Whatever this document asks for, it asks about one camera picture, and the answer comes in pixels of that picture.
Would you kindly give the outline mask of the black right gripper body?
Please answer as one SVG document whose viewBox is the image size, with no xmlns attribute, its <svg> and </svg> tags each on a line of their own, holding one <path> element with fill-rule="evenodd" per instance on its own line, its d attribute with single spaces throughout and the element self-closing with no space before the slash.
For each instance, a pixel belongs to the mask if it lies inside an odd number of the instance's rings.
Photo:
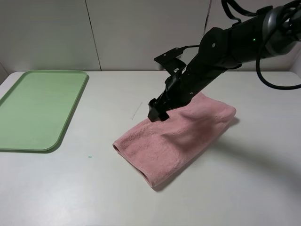
<svg viewBox="0 0 301 226">
<path fill-rule="evenodd" d="M 205 64 L 198 56 L 186 66 L 186 69 L 176 73 L 166 85 L 164 92 L 155 102 L 157 112 L 166 112 L 186 106 L 192 98 L 227 71 L 226 68 Z"/>
</svg>

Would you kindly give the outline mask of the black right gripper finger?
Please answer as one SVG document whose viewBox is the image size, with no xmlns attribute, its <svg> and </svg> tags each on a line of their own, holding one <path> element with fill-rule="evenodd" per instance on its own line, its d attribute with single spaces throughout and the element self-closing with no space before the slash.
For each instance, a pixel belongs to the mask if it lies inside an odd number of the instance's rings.
<svg viewBox="0 0 301 226">
<path fill-rule="evenodd" d="M 156 108 L 155 105 L 157 103 L 157 100 L 154 98 L 152 99 L 149 103 L 149 113 L 148 113 L 148 119 L 151 122 L 156 122 L 156 121 L 166 121 L 169 119 L 169 115 L 166 112 L 160 113 Z"/>
</svg>

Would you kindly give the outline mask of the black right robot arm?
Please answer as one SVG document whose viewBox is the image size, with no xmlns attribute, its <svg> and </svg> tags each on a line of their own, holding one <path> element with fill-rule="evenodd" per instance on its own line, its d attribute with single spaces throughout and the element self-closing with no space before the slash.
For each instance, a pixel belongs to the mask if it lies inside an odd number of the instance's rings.
<svg viewBox="0 0 301 226">
<path fill-rule="evenodd" d="M 262 59 L 285 55 L 301 40 L 301 3 L 294 0 L 280 7 L 267 6 L 249 12 L 233 0 L 224 0 L 223 9 L 232 27 L 209 30 L 198 44 L 198 53 L 188 63 L 179 56 L 183 47 L 173 48 L 155 58 L 168 73 L 165 90 L 149 102 L 148 118 L 168 119 L 167 112 L 188 105 L 192 98 L 228 70 L 254 61 L 260 80 Z"/>
</svg>

